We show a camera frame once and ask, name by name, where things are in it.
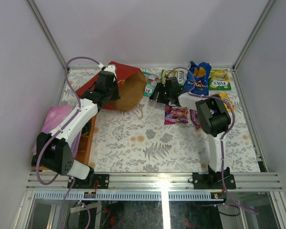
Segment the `teal Fox's mint blossom bag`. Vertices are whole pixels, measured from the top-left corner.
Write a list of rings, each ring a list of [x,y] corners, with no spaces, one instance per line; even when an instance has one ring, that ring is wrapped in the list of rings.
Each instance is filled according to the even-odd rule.
[[[143,74],[147,82],[147,85],[144,90],[144,96],[150,97],[153,94],[157,84],[161,82],[162,77],[160,74],[149,73],[146,71],[143,71]]]

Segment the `red paper bag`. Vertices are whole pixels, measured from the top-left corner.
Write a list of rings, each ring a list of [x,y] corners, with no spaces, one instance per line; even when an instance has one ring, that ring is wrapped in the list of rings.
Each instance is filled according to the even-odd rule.
[[[143,98],[144,90],[147,85],[146,78],[143,72],[137,67],[117,62],[110,62],[109,64],[116,65],[116,78],[120,99],[108,101],[107,103],[94,102],[94,84],[97,81],[99,72],[102,71],[104,66],[102,66],[101,70],[92,77],[92,79],[76,90],[76,94],[80,99],[91,100],[97,105],[98,111],[101,109],[119,112],[131,111]]]

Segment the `purple Fox's berries candy bag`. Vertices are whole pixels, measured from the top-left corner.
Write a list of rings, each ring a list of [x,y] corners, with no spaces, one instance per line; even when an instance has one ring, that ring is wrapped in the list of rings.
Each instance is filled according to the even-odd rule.
[[[196,110],[190,109],[190,119],[197,130],[201,128],[199,115]]]

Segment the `blue Doritos chip bag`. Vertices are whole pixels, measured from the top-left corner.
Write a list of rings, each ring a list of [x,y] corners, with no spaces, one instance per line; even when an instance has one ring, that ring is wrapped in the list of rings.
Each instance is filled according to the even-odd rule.
[[[183,92],[191,92],[197,95],[209,95],[209,75],[212,67],[209,63],[195,64],[190,61],[189,71],[183,85]]]

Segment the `green Fox's spring tea candy bag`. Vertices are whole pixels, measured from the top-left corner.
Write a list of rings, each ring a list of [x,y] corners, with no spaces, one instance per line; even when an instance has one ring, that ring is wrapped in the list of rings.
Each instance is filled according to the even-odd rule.
[[[228,76],[228,69],[215,69],[210,71],[209,90],[229,91],[231,83]]]

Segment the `small yellow snack packet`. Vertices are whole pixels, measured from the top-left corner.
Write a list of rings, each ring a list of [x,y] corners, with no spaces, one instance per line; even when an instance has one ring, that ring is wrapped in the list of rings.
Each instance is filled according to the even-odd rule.
[[[232,100],[229,98],[228,94],[220,93],[219,96],[221,99],[223,99],[224,101],[226,101],[229,104],[229,106],[232,108],[233,111],[236,111],[236,107],[234,106]],[[225,108],[227,109],[227,111],[230,112],[231,109],[229,108],[229,106],[226,103],[224,103],[224,105],[225,105]]]

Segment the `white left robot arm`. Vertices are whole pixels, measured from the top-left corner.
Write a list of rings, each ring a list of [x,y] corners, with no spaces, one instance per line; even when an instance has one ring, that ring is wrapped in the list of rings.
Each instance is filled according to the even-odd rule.
[[[85,124],[108,104],[120,99],[115,65],[103,67],[72,112],[49,133],[41,132],[36,143],[36,167],[78,179],[84,188],[94,185],[94,169],[75,160],[71,145]]]

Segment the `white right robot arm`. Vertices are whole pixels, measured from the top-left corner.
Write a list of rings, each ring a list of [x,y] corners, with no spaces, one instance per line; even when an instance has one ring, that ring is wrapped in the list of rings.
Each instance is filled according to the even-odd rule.
[[[210,171],[208,184],[219,188],[225,182],[222,173],[225,165],[225,139],[235,124],[235,114],[231,105],[220,95],[197,95],[183,92],[175,77],[167,78],[165,83],[157,83],[151,100],[178,107],[194,108],[199,116],[200,126],[208,136],[210,150]]]

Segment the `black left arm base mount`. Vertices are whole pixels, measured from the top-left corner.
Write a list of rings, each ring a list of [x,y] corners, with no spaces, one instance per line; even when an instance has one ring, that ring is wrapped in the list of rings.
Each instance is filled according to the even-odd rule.
[[[108,189],[109,174],[91,174],[86,179],[75,178],[72,188],[76,189]]]

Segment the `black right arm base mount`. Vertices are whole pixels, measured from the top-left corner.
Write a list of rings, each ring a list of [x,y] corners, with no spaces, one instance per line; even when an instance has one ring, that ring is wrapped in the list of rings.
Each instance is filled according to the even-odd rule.
[[[214,172],[208,166],[207,173],[192,173],[194,189],[223,189],[222,172]],[[230,168],[224,170],[224,182],[227,189],[236,189],[234,175],[230,173]]]

